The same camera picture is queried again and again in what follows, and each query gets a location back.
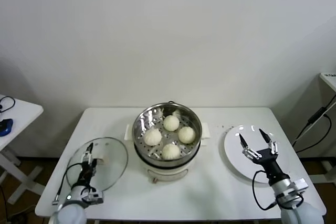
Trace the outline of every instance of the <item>glass lid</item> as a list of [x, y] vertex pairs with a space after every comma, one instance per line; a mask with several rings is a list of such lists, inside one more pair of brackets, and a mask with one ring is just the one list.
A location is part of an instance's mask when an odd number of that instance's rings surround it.
[[[97, 190], [105, 191], [112, 187], [123, 175], [128, 164], [126, 146], [114, 137], [100, 137], [82, 145], [70, 159], [68, 166], [81, 163], [83, 153], [93, 143], [92, 158], [97, 159], [96, 174], [90, 185]], [[67, 172], [67, 182], [71, 187], [78, 179], [81, 166], [76, 165]]]

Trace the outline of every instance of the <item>white wall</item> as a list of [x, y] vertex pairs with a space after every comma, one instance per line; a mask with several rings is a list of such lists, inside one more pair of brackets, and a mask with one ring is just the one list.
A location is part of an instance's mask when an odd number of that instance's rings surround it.
[[[270, 106], [294, 134], [307, 113], [290, 113], [310, 82], [336, 71], [335, 0], [0, 0], [0, 9], [0, 93], [45, 108], [13, 142], [22, 156], [59, 156], [89, 106]], [[309, 97], [320, 105], [318, 88]]]

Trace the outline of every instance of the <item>floor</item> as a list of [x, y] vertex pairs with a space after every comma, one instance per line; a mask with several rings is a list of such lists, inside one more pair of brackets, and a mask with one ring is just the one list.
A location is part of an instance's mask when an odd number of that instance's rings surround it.
[[[25, 173], [29, 174], [36, 165], [42, 166], [44, 170], [39, 174], [36, 181], [43, 185], [47, 184], [49, 177], [51, 176], [55, 166], [56, 161], [22, 161], [20, 165], [20, 169]], [[304, 162], [303, 165], [305, 166], [308, 174], [321, 174], [324, 172], [322, 165], [318, 162]], [[19, 186], [19, 182], [13, 178], [11, 175], [8, 175], [6, 179], [2, 183], [2, 187], [4, 189], [5, 197], [8, 198], [12, 192]], [[327, 207], [327, 214], [324, 216], [325, 224], [332, 224], [336, 223], [336, 187], [334, 184], [318, 184], [316, 185], [316, 189], [319, 192], [324, 204]], [[14, 213], [20, 212], [27, 207], [31, 206], [27, 210], [29, 212], [27, 214], [27, 224], [46, 224], [48, 223], [48, 219], [41, 218], [35, 215], [34, 213], [34, 204], [37, 204], [39, 199], [38, 195], [30, 191], [26, 191], [18, 200], [15, 205], [7, 204], [8, 214], [12, 215]], [[0, 223], [3, 222], [5, 219], [5, 211], [3, 202], [0, 203]], [[129, 224], [129, 223], [138, 223], [138, 222], [117, 222], [117, 221], [103, 221], [101, 223], [122, 223], [122, 224]], [[239, 221], [239, 222], [215, 222], [215, 223], [231, 223], [231, 224], [252, 224], [251, 221]], [[281, 223], [280, 221], [260, 221], [260, 224], [266, 223]]]

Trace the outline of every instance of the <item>steamed bun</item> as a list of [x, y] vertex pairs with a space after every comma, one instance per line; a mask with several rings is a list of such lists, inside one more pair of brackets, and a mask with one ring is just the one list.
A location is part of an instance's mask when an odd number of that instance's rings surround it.
[[178, 139], [184, 144], [191, 144], [196, 137], [196, 133], [191, 127], [183, 127], [178, 131]]
[[180, 121], [174, 115], [169, 115], [163, 120], [163, 127], [168, 131], [176, 131], [179, 125]]
[[162, 139], [159, 129], [150, 129], [145, 133], [144, 141], [149, 146], [154, 146], [160, 143]]
[[180, 156], [180, 148], [175, 144], [167, 144], [162, 149], [162, 157], [165, 160], [177, 159]]

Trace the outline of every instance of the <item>metal rim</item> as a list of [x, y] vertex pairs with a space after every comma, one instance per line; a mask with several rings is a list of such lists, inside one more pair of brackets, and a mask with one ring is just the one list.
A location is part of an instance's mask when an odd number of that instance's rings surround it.
[[[89, 143], [89, 142], [91, 142], [91, 141], [99, 140], [99, 139], [103, 139], [103, 138], [108, 138], [108, 139], [116, 140], [117, 142], [119, 142], [119, 143], [124, 147], [125, 152], [126, 152], [126, 163], [125, 163], [125, 168], [123, 169], [123, 171], [121, 172], [120, 176], [115, 180], [114, 183], [112, 183], [112, 184], [111, 184], [109, 187], [107, 187], [106, 189], [101, 190], [101, 191], [106, 191], [106, 190], [110, 189], [112, 186], [114, 186], [114, 185], [119, 181], [119, 179], [122, 177], [122, 175], [124, 174], [124, 172], [125, 172], [125, 170], [126, 170], [126, 168], [127, 168], [128, 160], [129, 160], [129, 156], [128, 156], [127, 148], [126, 148], [126, 146], [124, 145], [124, 143], [123, 143], [122, 141], [120, 141], [119, 139], [117, 139], [117, 138], [115, 138], [115, 137], [111, 137], [111, 136], [104, 136], [104, 137], [94, 138], [94, 139], [91, 139], [90, 141], [87, 141], [87, 142], [85, 142], [84, 144], [82, 144], [82, 145], [75, 151], [75, 153], [73, 154], [73, 156], [76, 155], [76, 153], [79, 151], [79, 149], [80, 149], [83, 145], [85, 145], [85, 144], [87, 144], [87, 143]], [[69, 162], [68, 162], [68, 164], [67, 164], [67, 167], [69, 167], [69, 164], [70, 164], [70, 161], [71, 161], [72, 157], [69, 159]], [[66, 174], [66, 179], [67, 179], [67, 183], [68, 183], [68, 185], [69, 185], [70, 187], [72, 187], [72, 185], [70, 184], [69, 179], [68, 179], [68, 174]]]

